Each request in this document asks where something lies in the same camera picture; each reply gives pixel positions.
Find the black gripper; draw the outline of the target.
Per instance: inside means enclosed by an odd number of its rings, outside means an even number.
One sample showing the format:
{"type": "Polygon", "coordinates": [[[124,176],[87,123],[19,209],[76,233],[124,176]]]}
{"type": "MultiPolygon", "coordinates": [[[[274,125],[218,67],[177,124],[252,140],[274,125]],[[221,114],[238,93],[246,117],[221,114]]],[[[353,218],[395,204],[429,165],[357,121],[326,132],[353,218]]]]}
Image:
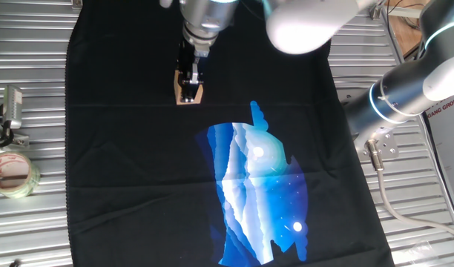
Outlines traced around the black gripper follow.
{"type": "Polygon", "coordinates": [[[195,46],[182,39],[177,59],[179,102],[200,104],[203,97],[205,57],[196,54],[195,46]]]}

